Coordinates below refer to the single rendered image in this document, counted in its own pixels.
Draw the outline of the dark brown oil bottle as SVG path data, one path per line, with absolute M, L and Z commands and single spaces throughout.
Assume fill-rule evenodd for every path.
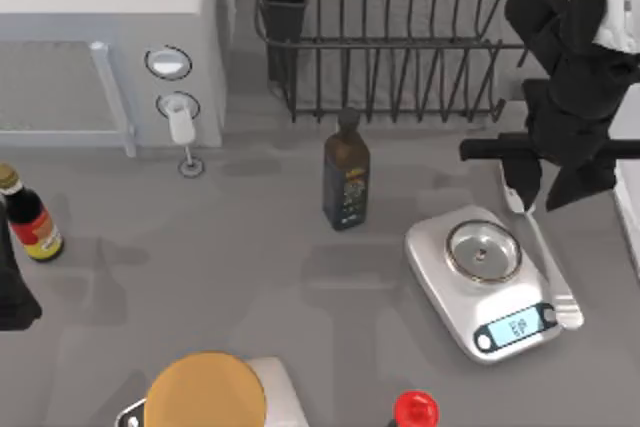
M 371 154 L 359 132 L 360 113 L 352 107 L 337 115 L 337 130 L 324 143 L 322 210 L 336 231 L 365 222 Z

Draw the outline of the white stemmed glass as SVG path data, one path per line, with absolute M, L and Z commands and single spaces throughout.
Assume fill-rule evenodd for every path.
M 184 149 L 184 159 L 179 163 L 178 171 L 185 178 L 199 177 L 204 172 L 204 163 L 191 152 L 196 131 L 189 111 L 185 107 L 174 107 L 169 111 L 168 120 L 173 142 Z

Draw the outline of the round white microwave knob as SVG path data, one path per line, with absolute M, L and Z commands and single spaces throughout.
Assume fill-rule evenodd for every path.
M 153 76 L 165 81 L 184 79 L 193 69 L 191 57 L 182 49 L 169 45 L 147 50 L 144 65 Z
M 185 91 L 159 95 L 155 100 L 155 107 L 165 119 L 169 118 L 169 111 L 174 107 L 185 107 L 192 119 L 196 119 L 201 112 L 200 102 L 192 94 Z

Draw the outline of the round tan bread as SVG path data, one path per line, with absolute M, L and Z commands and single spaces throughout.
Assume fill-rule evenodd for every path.
M 264 387 L 247 362 L 224 351 L 185 355 L 146 394 L 146 427 L 265 427 Z

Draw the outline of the pale microwave door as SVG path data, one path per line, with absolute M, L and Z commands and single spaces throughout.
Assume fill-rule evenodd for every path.
M 134 157 L 116 60 L 102 41 L 0 41 L 0 148 L 121 148 Z

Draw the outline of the dark bottle with red label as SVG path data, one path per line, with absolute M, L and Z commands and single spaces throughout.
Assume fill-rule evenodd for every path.
M 4 162 L 0 162 L 0 195 L 9 225 L 28 257 L 49 262 L 63 252 L 64 238 L 40 196 Z

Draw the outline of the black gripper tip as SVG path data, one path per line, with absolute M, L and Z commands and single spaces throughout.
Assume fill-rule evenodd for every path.
M 25 331 L 42 314 L 16 261 L 6 209 L 0 201 L 0 332 Z

